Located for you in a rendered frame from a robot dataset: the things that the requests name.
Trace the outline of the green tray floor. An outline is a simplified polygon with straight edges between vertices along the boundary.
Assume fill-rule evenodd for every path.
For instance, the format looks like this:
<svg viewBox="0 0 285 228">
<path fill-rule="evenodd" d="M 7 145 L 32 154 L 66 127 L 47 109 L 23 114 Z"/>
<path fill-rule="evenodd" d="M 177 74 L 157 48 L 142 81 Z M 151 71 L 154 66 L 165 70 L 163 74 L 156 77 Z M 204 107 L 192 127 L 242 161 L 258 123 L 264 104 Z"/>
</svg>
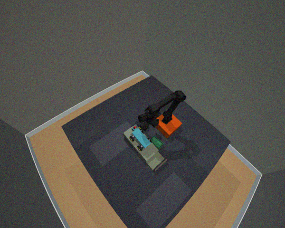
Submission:
<svg viewBox="0 0 285 228">
<path fill-rule="evenodd" d="M 155 137 L 151 140 L 158 148 L 162 146 L 162 143 Z"/>
</svg>

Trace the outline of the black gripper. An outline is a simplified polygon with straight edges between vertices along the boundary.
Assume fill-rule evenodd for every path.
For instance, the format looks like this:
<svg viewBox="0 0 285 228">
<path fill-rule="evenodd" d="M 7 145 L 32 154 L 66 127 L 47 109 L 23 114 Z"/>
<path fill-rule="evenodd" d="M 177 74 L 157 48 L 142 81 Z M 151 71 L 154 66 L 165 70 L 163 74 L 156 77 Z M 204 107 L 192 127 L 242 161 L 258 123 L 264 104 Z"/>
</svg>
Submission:
<svg viewBox="0 0 285 228">
<path fill-rule="evenodd" d="M 155 115 L 154 118 L 156 119 L 158 116 Z M 152 119 L 153 120 L 153 119 Z M 146 122 L 143 122 L 140 124 L 140 128 L 142 128 L 144 131 L 146 131 L 146 129 L 149 127 L 149 123 L 152 121 L 152 120 L 147 120 Z"/>
</svg>

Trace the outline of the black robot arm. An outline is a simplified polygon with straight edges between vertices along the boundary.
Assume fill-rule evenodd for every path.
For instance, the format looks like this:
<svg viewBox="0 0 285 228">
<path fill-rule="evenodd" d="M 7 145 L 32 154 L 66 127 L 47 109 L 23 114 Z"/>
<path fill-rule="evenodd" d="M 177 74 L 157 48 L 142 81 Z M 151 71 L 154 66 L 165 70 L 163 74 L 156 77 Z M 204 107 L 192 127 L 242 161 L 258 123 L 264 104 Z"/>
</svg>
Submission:
<svg viewBox="0 0 285 228">
<path fill-rule="evenodd" d="M 167 111 L 163 112 L 164 118 L 162 119 L 162 122 L 165 124 L 168 124 L 172 120 L 172 112 L 175 110 L 175 108 L 178 106 L 180 102 L 183 102 L 186 99 L 185 94 L 181 90 L 175 91 L 175 93 L 171 93 L 169 96 L 164 98 L 158 103 L 152 104 L 148 106 L 144 111 L 145 113 L 138 116 L 138 119 L 140 122 L 144 122 L 149 120 L 152 120 L 149 125 L 151 124 L 154 128 L 157 127 L 159 124 L 159 119 L 154 119 L 154 116 L 160 111 L 161 108 L 166 106 L 171 101 L 172 104 L 170 105 L 169 109 Z M 149 112 L 148 112 L 149 110 Z"/>
</svg>

